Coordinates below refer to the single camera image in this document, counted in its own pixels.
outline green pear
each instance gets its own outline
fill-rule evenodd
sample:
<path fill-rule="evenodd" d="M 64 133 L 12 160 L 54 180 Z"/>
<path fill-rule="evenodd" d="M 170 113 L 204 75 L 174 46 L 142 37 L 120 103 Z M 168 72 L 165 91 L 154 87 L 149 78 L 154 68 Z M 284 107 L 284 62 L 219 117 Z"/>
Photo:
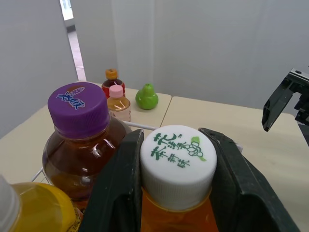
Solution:
<path fill-rule="evenodd" d="M 154 109 L 159 102 L 159 98 L 155 93 L 154 86 L 152 84 L 145 84 L 144 87 L 137 92 L 135 101 L 141 109 Z"/>

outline white wall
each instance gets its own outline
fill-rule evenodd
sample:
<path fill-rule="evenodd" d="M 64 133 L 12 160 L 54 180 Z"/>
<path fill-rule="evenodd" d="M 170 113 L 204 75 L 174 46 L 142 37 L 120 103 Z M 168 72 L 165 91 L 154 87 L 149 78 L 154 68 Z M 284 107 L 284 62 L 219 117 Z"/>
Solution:
<path fill-rule="evenodd" d="M 0 137 L 77 80 L 58 0 L 0 2 Z"/>
<path fill-rule="evenodd" d="M 156 0 L 155 86 L 262 108 L 291 68 L 309 73 L 308 9 L 306 0 Z"/>
<path fill-rule="evenodd" d="M 306 0 L 74 0 L 88 80 L 262 108 L 291 68 L 309 73 Z M 297 98 L 286 112 L 293 110 Z"/>
<path fill-rule="evenodd" d="M 127 87 L 141 88 L 153 75 L 153 0 L 72 0 L 88 81 L 103 83 L 117 68 Z"/>

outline black robotic claw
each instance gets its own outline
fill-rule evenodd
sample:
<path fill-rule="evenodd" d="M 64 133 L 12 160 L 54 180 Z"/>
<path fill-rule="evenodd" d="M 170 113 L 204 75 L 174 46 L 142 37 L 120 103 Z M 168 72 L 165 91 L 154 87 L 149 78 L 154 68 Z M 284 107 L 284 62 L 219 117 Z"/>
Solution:
<path fill-rule="evenodd" d="M 309 125 L 309 75 L 291 69 L 264 105 L 262 125 L 265 131 L 269 131 L 296 92 L 301 96 L 295 106 L 299 111 L 295 120 Z"/>

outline pink bottle cap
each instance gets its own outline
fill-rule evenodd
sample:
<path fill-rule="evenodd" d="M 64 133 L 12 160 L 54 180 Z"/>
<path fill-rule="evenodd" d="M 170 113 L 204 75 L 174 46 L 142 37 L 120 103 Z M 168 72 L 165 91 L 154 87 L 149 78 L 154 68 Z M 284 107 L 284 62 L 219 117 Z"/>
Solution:
<path fill-rule="evenodd" d="M 110 97 L 120 98 L 124 95 L 124 89 L 121 86 L 111 86 L 110 87 Z"/>

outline table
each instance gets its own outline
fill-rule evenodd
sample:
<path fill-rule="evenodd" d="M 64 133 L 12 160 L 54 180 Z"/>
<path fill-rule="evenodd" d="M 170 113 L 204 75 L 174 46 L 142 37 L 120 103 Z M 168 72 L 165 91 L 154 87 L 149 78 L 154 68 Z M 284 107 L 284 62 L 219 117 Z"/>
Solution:
<path fill-rule="evenodd" d="M 309 231 L 309 147 L 292 115 L 281 114 L 269 132 L 262 110 L 173 97 L 162 126 L 187 125 L 221 132 L 267 178 L 301 231 Z"/>
<path fill-rule="evenodd" d="M 171 96 L 160 94 L 159 103 L 153 110 L 142 110 L 135 103 L 136 89 L 126 88 L 126 97 L 131 101 L 131 121 L 160 127 L 168 109 Z M 145 136 L 151 131 L 144 130 Z M 42 167 L 45 143 L 54 132 L 54 125 L 47 106 L 32 115 L 10 133 L 0 139 L 0 173 L 10 183 L 27 182 Z M 43 180 L 41 174 L 36 180 Z"/>

